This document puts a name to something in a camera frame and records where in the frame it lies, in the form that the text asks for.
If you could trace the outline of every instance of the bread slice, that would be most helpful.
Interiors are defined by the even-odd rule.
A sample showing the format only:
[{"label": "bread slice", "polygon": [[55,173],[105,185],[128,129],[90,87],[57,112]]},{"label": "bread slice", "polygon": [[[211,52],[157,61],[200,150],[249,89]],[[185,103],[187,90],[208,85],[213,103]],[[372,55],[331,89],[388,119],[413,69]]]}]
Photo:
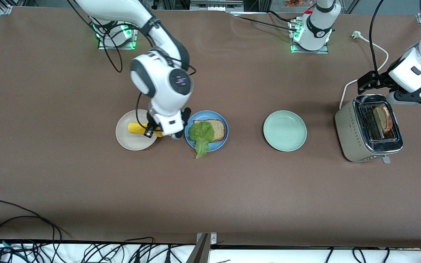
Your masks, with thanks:
[{"label": "bread slice", "polygon": [[376,122],[383,128],[383,133],[389,133],[394,123],[392,122],[392,116],[388,108],[385,105],[376,106],[373,108],[373,114],[375,115]]},{"label": "bread slice", "polygon": [[205,120],[205,121],[194,121],[195,123],[200,122],[208,122],[212,125],[212,128],[214,129],[214,142],[216,141],[223,141],[225,138],[225,125],[222,121],[219,120]]}]

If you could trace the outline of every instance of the brown table surface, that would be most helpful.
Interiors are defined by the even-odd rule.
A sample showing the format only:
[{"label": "brown table surface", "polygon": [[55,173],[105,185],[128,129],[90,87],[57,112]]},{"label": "brown table surface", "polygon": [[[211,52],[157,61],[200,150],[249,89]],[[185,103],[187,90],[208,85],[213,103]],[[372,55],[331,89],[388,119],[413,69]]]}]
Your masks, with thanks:
[{"label": "brown table surface", "polygon": [[[334,127],[342,88],[372,69],[367,43],[350,38],[368,35],[370,16],[341,15],[329,55],[309,55],[290,53],[286,31],[224,12],[156,14],[198,70],[187,106],[221,113],[227,143],[199,160],[185,140],[125,150],[115,126],[134,109],[129,63],[149,49],[145,38],[121,52],[118,74],[72,10],[15,7],[0,20],[0,199],[76,240],[192,243],[197,232],[217,232],[224,244],[421,246],[421,107],[394,106],[404,149],[390,165],[348,162]],[[373,40],[389,63],[420,38],[413,16],[376,20]],[[353,85],[346,100],[355,95]],[[299,150],[264,140],[263,122],[277,110],[305,121]],[[22,214],[0,204],[0,222]],[[30,219],[0,231],[51,238]]]}]

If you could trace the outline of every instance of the toaster slot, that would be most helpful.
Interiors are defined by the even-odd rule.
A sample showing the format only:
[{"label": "toaster slot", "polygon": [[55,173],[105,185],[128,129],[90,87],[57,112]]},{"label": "toaster slot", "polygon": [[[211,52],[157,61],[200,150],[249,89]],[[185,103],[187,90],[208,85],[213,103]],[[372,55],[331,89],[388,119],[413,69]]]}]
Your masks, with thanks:
[{"label": "toaster slot", "polygon": [[394,133],[394,126],[389,132],[385,133],[379,120],[376,120],[375,115],[373,113],[373,108],[376,106],[378,106],[378,104],[360,106],[362,121],[364,123],[364,126],[367,128],[369,140],[382,141],[396,139],[397,137]]}]

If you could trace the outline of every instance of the silver toaster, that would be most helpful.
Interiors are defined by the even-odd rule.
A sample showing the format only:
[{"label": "silver toaster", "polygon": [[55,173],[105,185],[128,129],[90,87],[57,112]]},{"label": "silver toaster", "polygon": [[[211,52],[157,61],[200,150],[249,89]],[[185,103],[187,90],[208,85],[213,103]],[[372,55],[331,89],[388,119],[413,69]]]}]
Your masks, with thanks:
[{"label": "silver toaster", "polygon": [[[384,105],[388,108],[393,127],[384,133],[376,123],[373,108]],[[389,156],[402,149],[402,136],[396,117],[386,97],[379,94],[362,95],[347,103],[335,115],[335,126],[342,151],[349,161],[365,162],[383,158],[390,163]]]}]

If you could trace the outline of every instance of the green lettuce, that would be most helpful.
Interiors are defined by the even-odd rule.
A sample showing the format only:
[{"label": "green lettuce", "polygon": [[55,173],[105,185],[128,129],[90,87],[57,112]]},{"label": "green lettuce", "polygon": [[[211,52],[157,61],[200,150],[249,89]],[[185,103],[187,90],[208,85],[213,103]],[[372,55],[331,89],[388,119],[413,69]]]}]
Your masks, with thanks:
[{"label": "green lettuce", "polygon": [[214,141],[214,128],[209,122],[199,122],[189,128],[189,138],[196,142],[196,159],[203,157],[209,150],[209,142]]}]

